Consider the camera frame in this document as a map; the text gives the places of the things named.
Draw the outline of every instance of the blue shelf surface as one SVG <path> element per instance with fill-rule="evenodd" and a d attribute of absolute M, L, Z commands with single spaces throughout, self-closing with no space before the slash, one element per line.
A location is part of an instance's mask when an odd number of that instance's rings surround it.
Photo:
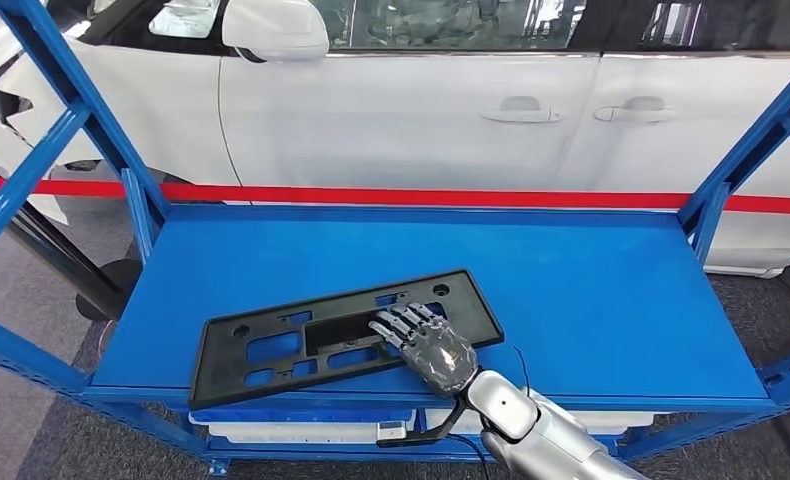
<path fill-rule="evenodd" d="M 768 406 L 676 217 L 647 212 L 175 205 L 92 386 L 188 389 L 213 317 L 464 267 L 506 334 L 483 366 L 524 384 L 517 345 L 560 404 Z M 446 403 L 403 367 L 298 394 Z"/>

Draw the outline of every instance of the red barrier tape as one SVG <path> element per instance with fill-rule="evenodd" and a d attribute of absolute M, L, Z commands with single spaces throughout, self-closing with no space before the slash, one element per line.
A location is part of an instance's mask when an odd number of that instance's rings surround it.
<path fill-rule="evenodd" d="M 160 184 L 171 201 L 255 201 L 452 207 L 639 208 L 676 209 L 686 193 L 501 192 L 475 190 L 402 190 L 383 188 L 261 187 L 239 185 Z M 119 182 L 41 180 L 33 193 L 78 197 L 124 198 Z M 790 198 L 733 195 L 725 210 L 790 214 Z"/>

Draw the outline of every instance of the blue metal shelf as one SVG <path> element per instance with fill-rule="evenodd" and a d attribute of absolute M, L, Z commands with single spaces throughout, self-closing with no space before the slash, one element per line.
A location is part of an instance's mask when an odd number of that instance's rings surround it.
<path fill-rule="evenodd" d="M 508 339 L 481 362 L 509 378 L 519 344 L 540 391 L 593 408 L 770 405 L 675 216 L 634 212 L 174 206 L 92 385 L 188 389 L 205 319 L 462 267 Z M 406 368 L 305 391 L 440 404 Z"/>
<path fill-rule="evenodd" d="M 455 268 L 475 276 L 507 341 L 482 363 L 570 409 L 703 412 L 611 450 L 641 458 L 790 412 L 790 357 L 755 373 L 701 269 L 722 206 L 790 137 L 790 84 L 677 214 L 373 207 L 169 205 L 38 0 L 0 16 L 66 111 L 0 189 L 0 231 L 82 127 L 121 177 L 144 266 L 97 372 L 70 367 L 0 326 L 0 367 L 200 458 L 474 460 L 460 445 L 233 445 L 185 418 L 211 317 Z M 649 340 L 656 338 L 656 343 Z M 404 369 L 243 404 L 413 409 L 443 404 Z"/>

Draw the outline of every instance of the side mirror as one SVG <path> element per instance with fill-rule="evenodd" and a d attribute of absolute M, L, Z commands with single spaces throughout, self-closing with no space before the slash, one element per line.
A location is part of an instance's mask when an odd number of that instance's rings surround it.
<path fill-rule="evenodd" d="M 222 27 L 225 45 L 260 60 L 319 60 L 330 47 L 324 20 L 308 0 L 230 0 Z"/>

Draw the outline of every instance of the car door handle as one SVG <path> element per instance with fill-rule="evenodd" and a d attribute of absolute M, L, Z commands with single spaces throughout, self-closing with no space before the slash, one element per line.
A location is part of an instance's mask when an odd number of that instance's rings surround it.
<path fill-rule="evenodd" d="M 622 107 L 601 107 L 592 112 L 593 118 L 602 122 L 660 123 L 674 120 L 677 112 L 670 108 L 662 110 L 628 110 Z"/>
<path fill-rule="evenodd" d="M 640 96 L 627 99 L 621 106 L 601 107 L 592 117 L 602 122 L 659 123 L 677 118 L 661 97 Z"/>
<path fill-rule="evenodd" d="M 539 100 L 531 96 L 507 97 L 498 108 L 481 112 L 480 116 L 504 123 L 553 123 L 560 120 L 559 113 L 542 108 Z"/>

